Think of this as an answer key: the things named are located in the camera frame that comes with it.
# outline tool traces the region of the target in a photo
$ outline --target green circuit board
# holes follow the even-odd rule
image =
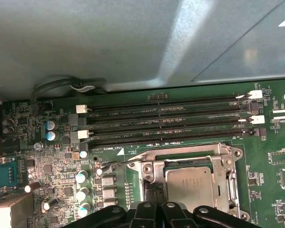
[[[234,123],[230,118],[247,118],[248,102],[228,100],[262,90],[263,98],[255,100],[257,114],[264,115],[265,123]],[[226,85],[160,89],[107,95],[80,96],[42,100],[37,117],[32,115],[28,101],[6,102],[1,106],[1,118],[5,140],[0,142],[0,153],[17,153],[22,158],[34,160],[28,169],[28,179],[40,181],[41,188],[34,193],[34,214],[28,219],[29,228],[58,228],[78,219],[80,206],[76,192],[81,187],[90,189],[84,202],[91,205],[91,212],[102,208],[104,199],[95,193],[101,186],[95,184],[95,171],[108,161],[123,162],[150,149],[174,148],[201,144],[225,143],[241,148],[245,155],[237,161],[237,181],[240,208],[249,213],[250,222],[264,228],[285,227],[285,79]],[[195,105],[211,103],[210,98],[221,101],[209,109],[218,119],[207,125],[203,112]],[[87,105],[86,114],[77,114],[76,105]],[[47,121],[56,121],[56,140],[46,139]],[[173,137],[158,137],[150,125],[163,121],[171,126]],[[187,124],[198,121],[200,127]],[[82,142],[77,131],[90,126],[95,142]],[[258,129],[262,133],[245,135],[240,129]],[[34,145],[42,148],[36,150]],[[80,158],[85,150],[88,157]],[[88,172],[87,180],[78,184],[75,176],[80,170]],[[124,208],[131,202],[140,201],[138,174],[116,166],[114,170],[116,203]],[[49,212],[41,212],[45,199],[56,197],[59,203]]]

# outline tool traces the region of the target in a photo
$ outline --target dimm slot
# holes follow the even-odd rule
[[[151,143],[165,143],[170,142],[171,140],[177,141],[189,141],[189,140],[198,140],[198,139],[208,139],[208,138],[221,138],[229,136],[252,136],[254,133],[253,130],[247,129],[233,129],[233,130],[222,130],[222,131],[212,131],[210,133],[200,133],[200,134],[183,134],[175,135],[170,137],[159,137],[159,138],[149,138],[143,137],[140,139],[119,139],[119,140],[108,140],[96,143],[88,143],[89,148],[92,149],[98,146],[108,146],[108,145],[133,145],[134,143],[138,144],[151,144]]]
[[[91,141],[106,141],[106,140],[116,140],[116,139],[131,139],[131,138],[141,138],[141,137],[153,137],[153,136],[161,136],[161,135],[173,135],[173,134],[182,134],[182,133],[200,133],[206,132],[208,130],[215,131],[221,130],[222,128],[231,127],[231,125],[227,124],[213,124],[212,126],[203,126],[197,128],[196,126],[184,126],[182,128],[168,128],[168,129],[154,129],[152,131],[129,131],[122,133],[99,133],[94,134],[92,137],[87,140]]]
[[[109,133],[109,132],[119,132],[121,129],[123,131],[126,130],[146,130],[146,129],[165,129],[167,127],[183,127],[183,126],[191,126],[194,128],[200,128],[205,126],[217,126],[217,125],[225,125],[225,124],[240,124],[238,121],[239,118],[229,118],[229,119],[213,119],[211,121],[201,121],[201,122],[193,122],[193,121],[179,121],[179,122],[171,122],[171,123],[153,123],[150,125],[136,125],[136,126],[124,126],[121,123],[108,123],[105,124],[104,128],[101,126],[95,126],[93,130],[94,133]]]
[[[215,97],[203,97],[197,99],[179,99],[179,100],[156,100],[153,102],[139,102],[139,103],[127,103],[121,105],[110,105],[106,107],[93,107],[94,111],[101,111],[101,110],[114,110],[120,108],[134,108],[134,107],[144,107],[150,105],[178,105],[179,103],[216,103],[216,102],[238,102],[238,101],[247,101],[246,98],[236,99],[237,95],[228,95],[228,96],[215,96]]]
[[[144,116],[147,117],[157,117],[157,116],[166,116],[166,117],[172,117],[180,114],[190,114],[191,116],[203,116],[205,114],[207,115],[216,115],[216,114],[230,114],[230,113],[241,113],[241,112],[247,112],[245,106],[230,106],[230,107],[224,107],[224,108],[216,108],[216,109],[197,109],[195,111],[175,111],[174,113],[169,114],[136,114],[131,116],[108,116],[108,117],[102,117],[102,118],[96,118],[93,119],[91,116],[87,116],[87,122],[101,122],[101,121],[108,121],[108,120],[128,120],[129,118],[143,118]]]

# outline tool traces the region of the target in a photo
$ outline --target microchip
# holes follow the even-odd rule
[[[65,159],[71,159],[72,158],[72,154],[71,153],[65,153]]]
[[[256,181],[257,181],[256,179],[249,179],[248,183],[249,183],[249,185],[256,185],[257,184]]]
[[[73,195],[73,189],[72,189],[72,187],[65,187],[65,188],[63,189],[63,192],[64,192],[65,195]]]
[[[28,119],[26,117],[19,118],[18,119],[18,124],[26,125],[26,124],[28,124]]]
[[[50,218],[51,224],[58,224],[58,216],[53,216]]]
[[[104,203],[103,202],[97,202],[96,203],[96,207],[97,208],[103,208],[104,207]]]
[[[103,195],[103,191],[101,191],[101,190],[96,190],[96,191],[95,191],[95,195],[96,195],[96,196],[102,196],[102,195]]]
[[[117,199],[106,199],[104,201],[104,208],[108,206],[115,206],[117,205]]]
[[[80,159],[79,152],[73,152],[72,158],[73,158],[73,160],[79,160]]]
[[[103,177],[103,186],[114,185],[115,177]]]
[[[277,222],[284,222],[284,216],[283,215],[278,215],[276,217]]]
[[[25,165],[27,168],[35,167],[36,163],[34,159],[27,159],[25,160]]]
[[[69,145],[71,143],[71,139],[68,136],[64,136],[61,140],[63,145]]]
[[[59,122],[62,124],[68,123],[68,116],[64,115],[64,116],[60,117]]]
[[[54,189],[48,189],[48,190],[47,190],[47,193],[48,193],[48,194],[54,194],[54,192],[55,192]]]
[[[115,198],[115,189],[103,189],[104,198]]]
[[[148,96],[148,100],[156,100],[156,99],[157,99],[157,97],[155,94],[151,94]]]
[[[102,184],[103,182],[100,178],[98,178],[98,179],[94,179],[94,183],[95,184]]]
[[[44,173],[51,173],[53,171],[52,166],[51,165],[45,165],[43,166],[43,172]]]
[[[52,111],[53,105],[51,103],[44,103],[39,105],[39,109],[42,110],[43,112]]]

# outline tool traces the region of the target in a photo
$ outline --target white wire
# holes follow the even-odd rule
[[[95,86],[93,86],[93,85],[87,85],[87,86],[84,86],[84,87],[82,87],[82,88],[76,88],[76,87],[74,87],[74,86],[71,85],[71,88],[74,89],[74,90],[76,90],[76,91],[78,91],[78,92],[80,92],[80,93],[85,93],[85,92],[87,92],[87,91],[90,91],[90,90],[92,90],[92,89],[95,89]]]

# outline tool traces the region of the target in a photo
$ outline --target black cable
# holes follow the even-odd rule
[[[39,106],[38,106],[37,98],[41,93],[44,93],[46,91],[56,89],[59,87],[67,86],[67,85],[68,86],[69,85],[80,86],[81,81],[75,77],[70,77],[70,78],[65,78],[65,79],[60,79],[60,80],[56,80],[53,82],[49,82],[49,83],[46,83],[44,85],[37,87],[32,92],[31,97],[30,97],[30,102],[31,102],[32,109],[33,109],[33,115],[36,116],[38,114]]]

